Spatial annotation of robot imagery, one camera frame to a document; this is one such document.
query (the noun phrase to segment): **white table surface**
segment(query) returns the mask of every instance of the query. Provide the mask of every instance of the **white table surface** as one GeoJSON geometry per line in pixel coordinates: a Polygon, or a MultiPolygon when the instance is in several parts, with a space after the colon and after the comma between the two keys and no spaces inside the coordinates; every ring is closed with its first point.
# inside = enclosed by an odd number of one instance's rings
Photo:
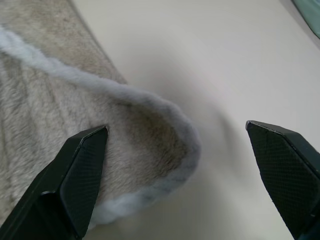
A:
{"type": "Polygon", "coordinates": [[[129,84],[185,111],[200,166],[170,197],[86,240],[292,240],[261,181],[247,120],[320,149],[320,40],[290,0],[74,0],[129,84]]]}

